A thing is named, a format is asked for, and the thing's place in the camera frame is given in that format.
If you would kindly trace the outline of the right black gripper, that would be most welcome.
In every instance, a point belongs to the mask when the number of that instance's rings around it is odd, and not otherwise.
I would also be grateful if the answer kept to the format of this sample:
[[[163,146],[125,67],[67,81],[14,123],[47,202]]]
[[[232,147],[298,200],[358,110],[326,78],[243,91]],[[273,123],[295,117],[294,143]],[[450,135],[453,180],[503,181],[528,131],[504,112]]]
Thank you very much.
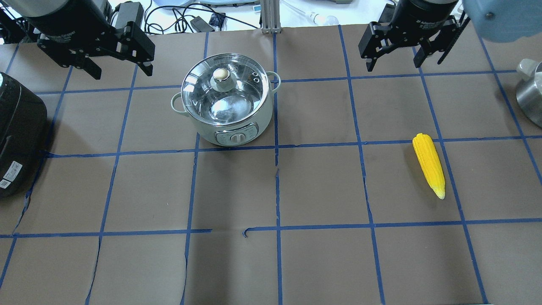
[[[371,72],[377,60],[397,48],[420,46],[414,57],[420,68],[428,56],[444,54],[442,61],[455,45],[460,28],[452,11],[457,0],[399,0],[387,4],[377,22],[368,23],[358,44],[360,57]]]

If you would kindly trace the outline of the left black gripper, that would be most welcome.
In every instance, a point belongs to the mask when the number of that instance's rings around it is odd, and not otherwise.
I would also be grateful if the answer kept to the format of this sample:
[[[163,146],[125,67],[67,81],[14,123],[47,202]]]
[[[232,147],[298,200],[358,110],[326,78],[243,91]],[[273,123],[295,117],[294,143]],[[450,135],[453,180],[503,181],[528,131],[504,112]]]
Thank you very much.
[[[61,66],[100,80],[102,69],[91,58],[110,56],[137,64],[148,77],[153,73],[155,44],[134,21],[119,35],[110,23],[108,0],[10,0],[8,5],[39,31],[38,47]]]

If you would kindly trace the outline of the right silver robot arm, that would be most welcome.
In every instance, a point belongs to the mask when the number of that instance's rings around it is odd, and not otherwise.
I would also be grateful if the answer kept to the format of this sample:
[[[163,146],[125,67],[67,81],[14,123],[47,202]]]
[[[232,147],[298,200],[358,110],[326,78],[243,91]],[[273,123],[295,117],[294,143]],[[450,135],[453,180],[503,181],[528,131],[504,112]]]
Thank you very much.
[[[541,31],[540,0],[464,0],[460,19],[452,14],[456,0],[400,0],[385,23],[370,22],[358,44],[369,72],[379,58],[398,48],[418,46],[413,58],[419,68],[441,52],[441,64],[464,29],[472,23],[478,34],[496,43],[509,43]]]

